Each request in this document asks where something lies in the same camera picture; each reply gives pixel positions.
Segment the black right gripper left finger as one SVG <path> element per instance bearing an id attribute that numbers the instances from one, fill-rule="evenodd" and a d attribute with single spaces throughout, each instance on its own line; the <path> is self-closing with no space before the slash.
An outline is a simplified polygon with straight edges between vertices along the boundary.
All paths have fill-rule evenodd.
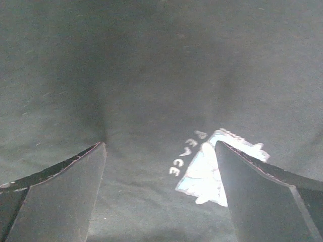
<path id="1" fill-rule="evenodd" d="M 1 241 L 86 241 L 105 143 L 1 185 Z"/>

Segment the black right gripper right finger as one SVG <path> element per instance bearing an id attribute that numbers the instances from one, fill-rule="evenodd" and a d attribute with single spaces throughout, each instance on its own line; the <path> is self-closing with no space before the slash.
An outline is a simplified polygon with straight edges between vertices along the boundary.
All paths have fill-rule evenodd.
<path id="1" fill-rule="evenodd" d="M 238 241 L 322 241 L 322 182 L 218 141 L 219 171 Z"/>

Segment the black flower print t-shirt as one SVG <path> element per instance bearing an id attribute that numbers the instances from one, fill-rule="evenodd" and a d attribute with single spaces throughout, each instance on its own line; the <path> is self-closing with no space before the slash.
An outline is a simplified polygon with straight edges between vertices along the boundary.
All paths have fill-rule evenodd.
<path id="1" fill-rule="evenodd" d="M 235 241 L 175 189 L 221 128 L 322 179 L 322 1 L 1 1 L 1 183 L 105 142 L 89 241 Z"/>

